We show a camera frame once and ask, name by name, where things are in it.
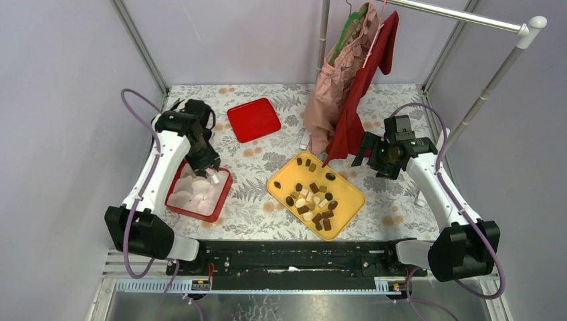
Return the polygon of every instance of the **floral tablecloth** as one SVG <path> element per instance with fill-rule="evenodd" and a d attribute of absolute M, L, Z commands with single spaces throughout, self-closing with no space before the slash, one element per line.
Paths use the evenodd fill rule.
<path fill-rule="evenodd" d="M 211 144 L 221 155 L 234 182 L 223 212 L 215 223 L 166 212 L 164 220 L 177 233 L 199 239 L 308 239 L 320 238 L 272 197 L 267 180 L 299 153 L 304 133 L 302 116 L 313 85 L 173 86 L 166 106 L 177 98 L 204 100 L 217 114 Z M 281 130 L 241 144 L 227 118 L 234 106 L 267 98 L 281 121 Z M 372 85 L 360 101 L 364 129 L 383 134 L 382 121 L 396 107 L 418 101 L 415 85 Z M 429 136 L 421 109 L 406 111 L 418 136 Z M 413 204 L 415 184 L 406 173 L 397 181 L 377 179 L 366 165 L 350 167 L 353 156 L 333 160 L 330 166 L 366 195 L 366 204 L 337 237 L 339 240 L 385 240 L 402 237 L 434 239 L 437 224 L 431 210 Z"/>

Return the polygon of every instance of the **metal pole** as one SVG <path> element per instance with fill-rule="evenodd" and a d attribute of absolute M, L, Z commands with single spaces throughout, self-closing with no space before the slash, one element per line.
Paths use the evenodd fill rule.
<path fill-rule="evenodd" d="M 327 24 L 329 22 L 329 8 L 331 0 L 323 0 L 323 11 L 321 12 L 321 31 L 319 33 L 319 61 L 317 63 L 317 77 L 323 68 L 325 60 L 325 45 L 327 43 Z"/>
<path fill-rule="evenodd" d="M 449 150 L 449 148 L 451 148 L 451 146 L 453 145 L 453 143 L 455 143 L 459 136 L 463 134 L 463 131 L 467 128 L 467 126 L 469 126 L 480 108 L 484 105 L 488 98 L 490 98 L 490 94 L 492 94 L 494 89 L 496 89 L 496 86 L 498 86 L 502 78 L 504 78 L 506 73 L 508 73 L 508 70 L 510 70 L 516 60 L 518 60 L 518 57 L 523 51 L 524 49 L 518 47 L 514 47 L 512 49 L 508 57 L 506 57 L 506 60 L 504 60 L 504 63 L 502 63 L 500 68 L 498 68 L 498 71 L 496 71 L 496 74 L 494 74 L 492 79 L 490 79 L 490 82 L 488 83 L 488 85 L 486 85 L 480 96 L 476 99 L 475 103 L 472 105 L 471 109 L 469 109 L 463 120 L 459 123 L 459 125 L 455 128 L 451 135 L 449 135 L 449 140 L 447 141 L 447 147 L 445 150 Z"/>
<path fill-rule="evenodd" d="M 516 25 L 514 23 L 508 23 L 488 17 L 483 17 L 481 15 L 476 15 L 474 13 L 464 12 L 460 10 L 453 10 L 445 7 L 440 7 L 438 5 L 430 5 L 429 3 L 423 3 L 418 1 L 388 0 L 388 3 L 391 5 L 399 5 L 400 7 L 406 7 L 410 9 L 416 9 L 419 11 L 433 13 L 435 15 L 441 15 L 443 17 L 449 17 L 457 20 L 478 23 L 480 25 L 486 25 L 489 27 L 507 30 L 514 33 L 519 33 L 523 27 L 523 25 Z"/>

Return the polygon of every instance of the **yellow tray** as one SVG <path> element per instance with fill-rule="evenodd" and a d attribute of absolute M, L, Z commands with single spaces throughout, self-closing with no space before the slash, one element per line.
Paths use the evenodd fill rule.
<path fill-rule="evenodd" d="M 302 164 L 298 165 L 297 158 L 301 157 Z M 310 159 L 312 164 L 317 165 L 314 172 L 310 172 L 306 167 L 306 160 Z M 346 179 L 342 178 L 339 174 L 333 171 L 329 166 L 322 168 L 323 163 L 310 152 L 300 152 L 292 160 L 290 160 L 282 169 L 279 170 L 268 182 L 267 190 L 285 207 L 287 207 L 300 221 L 305 223 L 310 229 L 319 235 L 322 239 L 330 241 L 334 239 L 350 222 L 350 220 L 358 213 L 364 206 L 366 198 L 356 187 L 352 186 Z M 336 177 L 334 181 L 329 181 L 325 175 L 333 173 Z M 279 182 L 281 188 L 277 188 L 274 182 Z M 309 185 L 311 183 L 317 184 L 318 187 L 327 186 L 327 192 L 333 194 L 333 200 L 338 202 L 338 206 L 334 212 L 331 220 L 331 230 L 325 231 L 323 228 L 317 231 L 315 223 L 303 220 L 303 217 L 298 213 L 295 206 L 288 206 L 286 197 L 290 196 L 296 190 L 296 184 L 301 183 L 307 190 L 311 191 Z M 316 193 L 314 196 L 319 196 L 321 200 L 324 198 L 322 192 Z M 311 211 L 314 215 L 328 211 L 327 206 L 323 209 L 316 207 Z"/>

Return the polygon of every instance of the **clothing rack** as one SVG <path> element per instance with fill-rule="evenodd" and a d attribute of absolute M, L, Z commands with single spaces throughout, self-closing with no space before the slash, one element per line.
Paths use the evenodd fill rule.
<path fill-rule="evenodd" d="M 490 17 L 484 17 L 482 15 L 476 15 L 474 13 L 449 9 L 446 7 L 440 7 L 438 5 L 431 5 L 428 3 L 423 3 L 419 1 L 412 0 L 387 0 L 391 5 L 398 5 L 400 7 L 406 7 L 409 9 L 414 9 L 418 11 L 423 11 L 431 13 L 433 15 L 440 15 L 443 17 L 448 17 L 451 19 L 456 19 L 464 22 L 476 23 L 479 25 L 485 25 L 487 27 L 492 27 L 496 29 L 502 29 L 510 32 L 514 32 L 520 38 L 516 43 L 516 46 L 510 51 L 508 57 L 504 60 L 502 65 L 498 68 L 496 73 L 488 85 L 484 88 L 480 96 L 476 99 L 473 105 L 470 107 L 469 111 L 466 113 L 465 117 L 456 127 L 456 129 L 449 135 L 449 141 L 447 142 L 447 149 L 451 148 L 453 143 L 463 134 L 463 131 L 471 123 L 475 115 L 479 112 L 480 108 L 490 97 L 490 94 L 496 89 L 502 78 L 506 75 L 508 70 L 512 65 L 518 60 L 520 54 L 530 46 L 532 41 L 536 38 L 538 33 L 545 28 L 547 25 L 547 19 L 542 16 L 536 16 L 530 19 L 528 24 L 523 23 L 521 25 L 515 23 L 509 23 L 506 21 L 500 21 L 492 19 Z M 323 12 L 321 15 L 321 28 L 320 28 L 320 46 L 319 46 L 319 61 L 317 73 L 321 71 L 323 62 L 325 59 L 325 45 L 327 37 L 327 24 L 329 18 L 330 0 L 323 0 Z"/>

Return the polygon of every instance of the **metal floor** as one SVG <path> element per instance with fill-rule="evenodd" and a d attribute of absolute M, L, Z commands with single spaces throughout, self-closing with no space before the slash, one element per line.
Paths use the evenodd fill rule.
<path fill-rule="evenodd" d="M 491 320 L 484 300 L 472 296 L 454 282 L 440 284 L 415 280 L 414 298 L 444 305 L 460 321 Z M 476 282 L 466 282 L 479 289 Z M 161 294 L 117 292 L 107 320 L 156 320 Z M 419 320 L 407 303 L 393 304 L 385 296 L 339 294 L 247 295 L 209 294 L 199 300 L 206 321 L 355 321 Z M 416 306 L 427 320 L 452 320 L 444 311 L 423 304 Z M 179 294 L 169 294 L 162 321 L 199 321 L 199 313 Z"/>

